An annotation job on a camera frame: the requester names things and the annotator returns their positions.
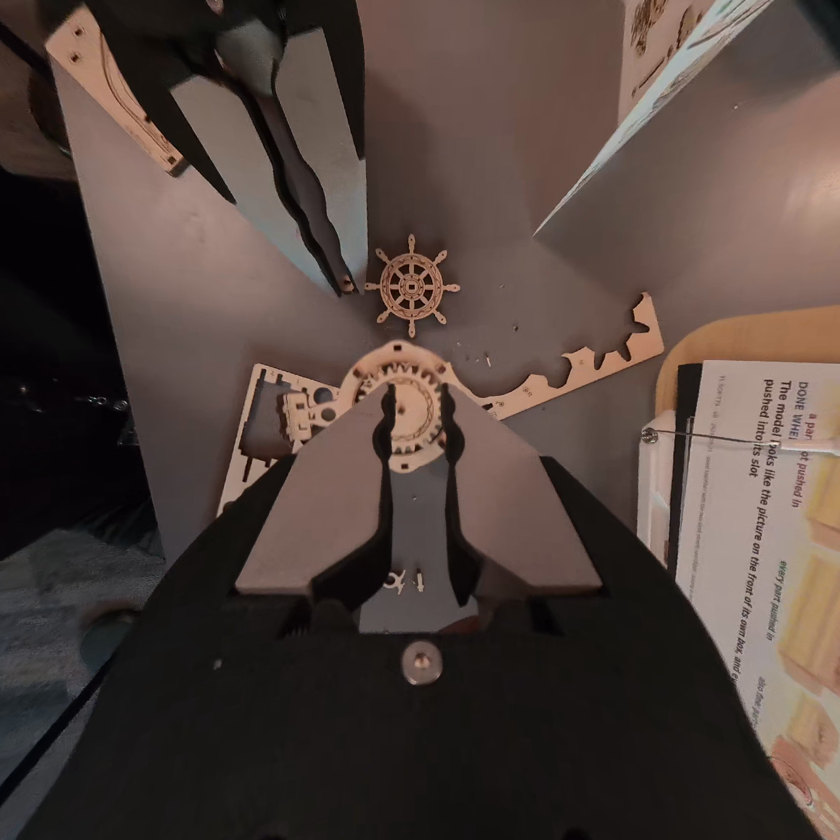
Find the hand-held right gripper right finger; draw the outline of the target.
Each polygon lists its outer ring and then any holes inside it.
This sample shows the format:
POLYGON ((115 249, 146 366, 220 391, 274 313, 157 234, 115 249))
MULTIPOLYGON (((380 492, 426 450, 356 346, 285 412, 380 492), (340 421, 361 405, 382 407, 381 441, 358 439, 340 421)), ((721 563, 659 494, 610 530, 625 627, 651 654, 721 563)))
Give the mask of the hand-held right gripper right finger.
POLYGON ((455 385, 441 409, 448 576, 457 603, 601 590, 538 451, 455 385))

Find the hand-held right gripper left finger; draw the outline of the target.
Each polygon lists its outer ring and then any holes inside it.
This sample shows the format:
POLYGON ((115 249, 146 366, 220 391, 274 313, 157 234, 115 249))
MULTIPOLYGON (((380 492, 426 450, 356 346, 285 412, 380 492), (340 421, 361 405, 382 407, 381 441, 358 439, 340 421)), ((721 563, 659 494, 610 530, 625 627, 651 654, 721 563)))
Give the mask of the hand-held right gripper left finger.
POLYGON ((358 610, 392 567, 396 388, 376 388, 304 445, 235 583, 240 595, 358 610))

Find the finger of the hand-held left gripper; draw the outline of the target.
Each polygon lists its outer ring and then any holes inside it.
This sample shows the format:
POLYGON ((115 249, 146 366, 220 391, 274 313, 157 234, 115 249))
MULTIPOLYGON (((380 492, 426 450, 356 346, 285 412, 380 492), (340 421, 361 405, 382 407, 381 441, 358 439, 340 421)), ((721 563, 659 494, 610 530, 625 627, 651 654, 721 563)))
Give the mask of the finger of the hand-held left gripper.
POLYGON ((341 289, 362 291, 369 249, 366 161, 355 146, 323 27, 289 37, 274 92, 309 233, 341 289))
POLYGON ((316 286, 329 284, 278 197, 269 157, 233 92, 195 77, 175 89, 198 139, 215 163, 238 211, 316 286))

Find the wooden gear assembly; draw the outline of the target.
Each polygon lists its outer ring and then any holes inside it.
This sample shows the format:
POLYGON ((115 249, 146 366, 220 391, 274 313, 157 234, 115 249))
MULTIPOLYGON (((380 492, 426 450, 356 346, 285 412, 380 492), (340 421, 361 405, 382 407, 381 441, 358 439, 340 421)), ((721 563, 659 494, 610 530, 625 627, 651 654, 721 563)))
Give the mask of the wooden gear assembly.
POLYGON ((406 340, 386 343, 350 367, 337 386, 336 400, 314 409, 319 418, 313 420, 311 435, 303 445, 378 387, 392 385, 395 425, 390 467, 401 475, 413 472, 445 451, 441 393, 445 384, 456 382, 452 366, 435 353, 406 340))

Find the wooden ship wheel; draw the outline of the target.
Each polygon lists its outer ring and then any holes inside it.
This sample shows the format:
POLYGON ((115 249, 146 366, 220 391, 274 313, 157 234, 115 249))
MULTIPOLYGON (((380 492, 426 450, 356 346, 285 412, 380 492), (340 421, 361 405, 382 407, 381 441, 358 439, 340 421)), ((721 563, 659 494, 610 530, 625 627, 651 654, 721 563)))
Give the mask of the wooden ship wheel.
POLYGON ((383 264, 381 273, 376 281, 367 280, 363 290, 372 291, 381 299, 383 310, 377 323, 383 324, 390 317, 404 322, 410 340, 416 339, 421 321, 434 319, 438 324, 447 324, 441 305, 447 295, 461 292, 458 283, 446 281, 440 268, 448 257, 447 250, 429 258, 417 251, 416 238, 410 234, 406 251, 400 255, 390 257, 381 248, 375 255, 383 264))

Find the paper instruction booklet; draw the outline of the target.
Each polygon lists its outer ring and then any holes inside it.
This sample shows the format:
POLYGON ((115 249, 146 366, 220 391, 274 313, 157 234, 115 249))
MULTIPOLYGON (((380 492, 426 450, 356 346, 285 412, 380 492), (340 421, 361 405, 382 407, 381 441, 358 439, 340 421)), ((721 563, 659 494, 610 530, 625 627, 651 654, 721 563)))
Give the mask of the paper instruction booklet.
POLYGON ((625 2, 616 129, 535 230, 534 238, 547 239, 560 211, 771 4, 771 1, 625 2))

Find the long wooden strip sheet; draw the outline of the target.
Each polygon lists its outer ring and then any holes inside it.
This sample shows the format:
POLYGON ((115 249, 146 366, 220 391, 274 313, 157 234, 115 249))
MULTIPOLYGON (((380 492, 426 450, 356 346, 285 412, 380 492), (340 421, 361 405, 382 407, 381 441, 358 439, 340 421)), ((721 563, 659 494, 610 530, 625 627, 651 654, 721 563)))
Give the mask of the long wooden strip sheet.
POLYGON ((186 159, 132 94, 85 4, 57 27, 45 42, 45 50, 164 172, 178 176, 184 171, 186 159))

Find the wooden sheet with round hole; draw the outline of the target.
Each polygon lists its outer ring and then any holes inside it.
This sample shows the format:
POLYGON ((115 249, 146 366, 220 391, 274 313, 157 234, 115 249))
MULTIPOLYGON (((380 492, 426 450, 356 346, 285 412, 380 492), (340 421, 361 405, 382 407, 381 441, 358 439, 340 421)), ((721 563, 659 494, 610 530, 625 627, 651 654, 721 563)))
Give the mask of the wooden sheet with round hole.
POLYGON ((308 440, 314 409, 331 403, 339 389, 267 364, 255 364, 248 382, 217 515, 278 460, 308 440))

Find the white board stand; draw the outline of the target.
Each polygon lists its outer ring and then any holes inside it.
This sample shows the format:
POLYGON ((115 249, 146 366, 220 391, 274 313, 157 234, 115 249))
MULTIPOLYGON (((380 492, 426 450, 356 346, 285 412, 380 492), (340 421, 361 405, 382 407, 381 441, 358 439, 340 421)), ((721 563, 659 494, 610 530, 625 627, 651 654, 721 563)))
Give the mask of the white board stand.
POLYGON ((684 433, 693 424, 690 416, 679 425, 676 411, 666 409, 643 428, 638 446, 636 533, 673 579, 690 463, 684 433))

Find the wavy-edged wooden offcut sheet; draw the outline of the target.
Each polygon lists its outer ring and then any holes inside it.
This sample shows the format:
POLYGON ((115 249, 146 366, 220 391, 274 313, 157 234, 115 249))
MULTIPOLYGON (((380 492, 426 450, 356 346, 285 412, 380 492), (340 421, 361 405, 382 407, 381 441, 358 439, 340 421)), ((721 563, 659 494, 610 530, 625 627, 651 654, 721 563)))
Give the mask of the wavy-edged wooden offcut sheet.
POLYGON ((646 331, 633 332, 628 336, 624 344, 628 357, 624 358, 620 351, 614 350, 606 353, 598 364, 595 352, 588 347, 564 353, 563 357, 570 363, 570 371, 561 386, 551 386, 545 376, 531 374, 517 388, 501 395, 478 396, 457 381, 458 388, 489 415, 503 420, 624 372, 665 351, 654 301, 649 293, 642 294, 639 303, 632 309, 632 315, 633 322, 645 327, 646 331))

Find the wooden instruction board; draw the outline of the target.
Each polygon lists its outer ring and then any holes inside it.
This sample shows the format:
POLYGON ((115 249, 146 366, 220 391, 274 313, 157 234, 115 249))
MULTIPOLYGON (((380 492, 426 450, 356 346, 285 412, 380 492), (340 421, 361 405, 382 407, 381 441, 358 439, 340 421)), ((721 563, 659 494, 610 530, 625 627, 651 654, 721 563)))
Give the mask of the wooden instruction board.
MULTIPOLYGON (((838 305, 727 318, 659 373, 693 433, 838 438, 838 305)), ((690 439, 675 581, 760 746, 820 838, 838 838, 838 457, 690 439)))

